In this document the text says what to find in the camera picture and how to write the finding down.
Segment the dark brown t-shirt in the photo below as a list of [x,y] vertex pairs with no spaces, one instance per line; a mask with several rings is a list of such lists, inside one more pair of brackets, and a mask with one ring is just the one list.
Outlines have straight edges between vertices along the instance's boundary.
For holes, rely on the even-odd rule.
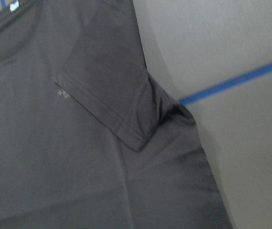
[[0,229],[230,229],[197,124],[130,0],[0,10]]

